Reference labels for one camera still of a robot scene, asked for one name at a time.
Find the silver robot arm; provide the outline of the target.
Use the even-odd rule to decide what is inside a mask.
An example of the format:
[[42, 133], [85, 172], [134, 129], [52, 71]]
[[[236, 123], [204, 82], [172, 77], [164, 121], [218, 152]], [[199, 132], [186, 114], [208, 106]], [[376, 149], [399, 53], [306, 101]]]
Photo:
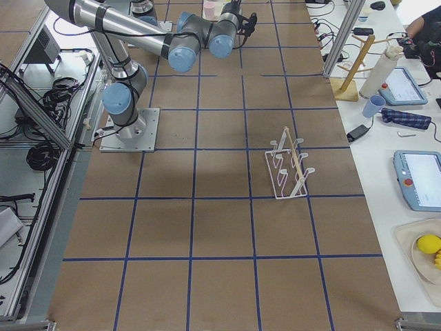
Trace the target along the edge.
[[176, 32], [122, 13], [105, 2], [46, 1], [46, 5], [60, 18], [88, 28], [114, 79], [102, 93], [113, 131], [97, 136], [101, 149], [108, 152], [153, 151], [156, 141], [159, 111], [136, 107], [148, 74], [132, 60], [128, 44], [166, 59], [177, 72], [187, 72], [203, 48], [216, 58], [228, 57], [245, 20], [239, 1], [225, 4], [217, 22], [184, 12]]

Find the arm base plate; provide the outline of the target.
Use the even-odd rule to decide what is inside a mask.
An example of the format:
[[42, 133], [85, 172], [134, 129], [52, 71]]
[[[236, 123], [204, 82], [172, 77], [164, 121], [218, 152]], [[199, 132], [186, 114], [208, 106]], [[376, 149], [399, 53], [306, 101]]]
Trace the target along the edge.
[[114, 130], [101, 139], [101, 152], [153, 152], [156, 145], [159, 108], [138, 109], [137, 121], [123, 128], [118, 134]]

